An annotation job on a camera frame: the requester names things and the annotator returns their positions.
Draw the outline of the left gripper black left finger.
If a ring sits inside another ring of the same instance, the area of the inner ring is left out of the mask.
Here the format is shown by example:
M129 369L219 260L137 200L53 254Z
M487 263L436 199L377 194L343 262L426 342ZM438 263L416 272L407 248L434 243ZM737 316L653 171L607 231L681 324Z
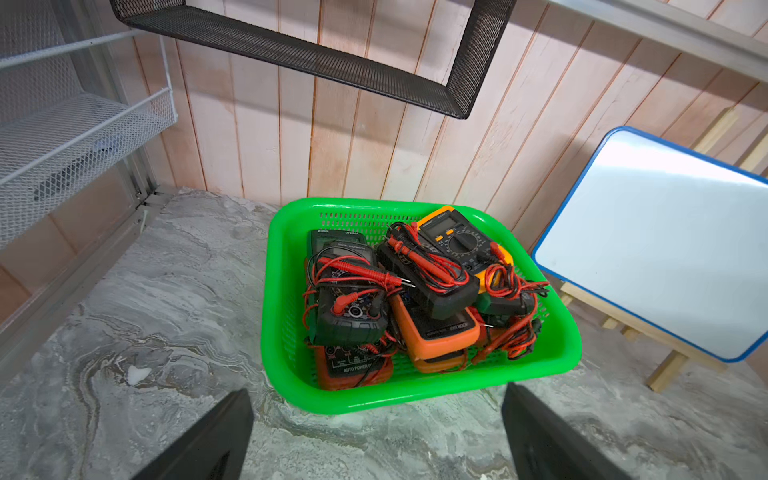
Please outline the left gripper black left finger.
M248 391L232 391L135 477L238 479L253 424Z

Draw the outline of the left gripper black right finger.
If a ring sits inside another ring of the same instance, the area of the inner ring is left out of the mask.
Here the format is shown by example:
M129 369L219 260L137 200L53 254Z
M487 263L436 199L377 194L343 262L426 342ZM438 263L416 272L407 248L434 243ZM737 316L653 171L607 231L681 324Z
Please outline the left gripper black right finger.
M509 383L501 416L520 479L627 479L524 386Z

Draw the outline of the orange black multimeter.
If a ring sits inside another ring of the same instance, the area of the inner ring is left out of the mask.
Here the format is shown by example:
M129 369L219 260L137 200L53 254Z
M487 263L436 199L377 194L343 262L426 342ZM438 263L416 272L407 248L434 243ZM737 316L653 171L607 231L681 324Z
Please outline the orange black multimeter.
M467 351L458 350L432 359L414 360L414 367L421 373L440 373L459 369L467 360Z

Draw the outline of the green horizontal multimeter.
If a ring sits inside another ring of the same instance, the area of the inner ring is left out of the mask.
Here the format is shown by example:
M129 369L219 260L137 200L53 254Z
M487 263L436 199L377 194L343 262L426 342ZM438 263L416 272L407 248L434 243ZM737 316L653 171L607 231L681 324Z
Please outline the green horizontal multimeter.
M505 351L509 360L531 354L542 328L542 322L536 317L537 308L537 297L527 292L515 299L492 297L488 292L479 295L471 309L480 328L474 346L485 349L511 330L508 340L495 351Z

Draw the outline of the red black multimeter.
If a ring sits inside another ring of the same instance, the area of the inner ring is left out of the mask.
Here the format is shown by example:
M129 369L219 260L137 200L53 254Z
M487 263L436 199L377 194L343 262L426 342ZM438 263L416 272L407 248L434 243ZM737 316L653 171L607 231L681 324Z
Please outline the red black multimeter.
M313 346L317 382L324 391L341 391L387 382L394 370L393 351Z

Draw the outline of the small black multimeter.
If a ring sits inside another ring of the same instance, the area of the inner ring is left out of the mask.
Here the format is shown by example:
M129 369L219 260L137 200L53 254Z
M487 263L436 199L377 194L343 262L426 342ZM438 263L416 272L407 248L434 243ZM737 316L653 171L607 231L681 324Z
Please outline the small black multimeter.
M410 298L432 319L447 320L479 295L479 280L429 244L415 222L391 224L376 246L379 263L408 282Z

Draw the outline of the dark green multimeter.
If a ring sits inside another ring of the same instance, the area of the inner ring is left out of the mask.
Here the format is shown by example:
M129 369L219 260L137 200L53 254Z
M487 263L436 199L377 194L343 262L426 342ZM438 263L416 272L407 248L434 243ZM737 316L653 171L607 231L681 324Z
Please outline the dark green multimeter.
M303 324L318 347L363 347L387 341L388 299L408 282L383 269L358 232L308 233Z

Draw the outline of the yellow multimeter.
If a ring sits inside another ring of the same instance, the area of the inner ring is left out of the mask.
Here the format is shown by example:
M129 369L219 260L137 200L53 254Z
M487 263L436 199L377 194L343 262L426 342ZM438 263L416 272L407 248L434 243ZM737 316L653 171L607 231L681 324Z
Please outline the yellow multimeter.
M512 255L452 206L446 205L419 220L420 235L450 256L479 281L486 292L485 272L494 264L513 265Z

